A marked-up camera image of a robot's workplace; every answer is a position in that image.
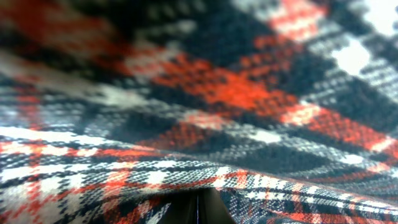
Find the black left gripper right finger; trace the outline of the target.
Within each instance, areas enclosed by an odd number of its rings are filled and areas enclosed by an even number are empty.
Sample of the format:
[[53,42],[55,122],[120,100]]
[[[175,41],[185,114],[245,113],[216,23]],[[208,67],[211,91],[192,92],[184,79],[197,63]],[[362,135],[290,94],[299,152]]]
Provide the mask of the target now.
[[201,190],[198,194],[199,224],[235,224],[220,193],[214,188]]

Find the plaid red blue shirt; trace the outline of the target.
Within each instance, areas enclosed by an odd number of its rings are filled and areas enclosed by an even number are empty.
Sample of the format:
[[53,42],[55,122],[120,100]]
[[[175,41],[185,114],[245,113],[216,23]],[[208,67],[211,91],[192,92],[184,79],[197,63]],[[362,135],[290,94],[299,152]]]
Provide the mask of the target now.
[[1,222],[397,222],[396,1],[2,1]]

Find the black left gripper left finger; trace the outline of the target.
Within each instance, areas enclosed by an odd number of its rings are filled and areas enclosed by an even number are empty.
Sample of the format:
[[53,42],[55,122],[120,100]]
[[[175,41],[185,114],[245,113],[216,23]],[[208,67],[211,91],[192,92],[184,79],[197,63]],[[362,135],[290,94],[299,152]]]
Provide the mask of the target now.
[[167,197],[169,208],[158,224],[197,224],[197,193],[180,192]]

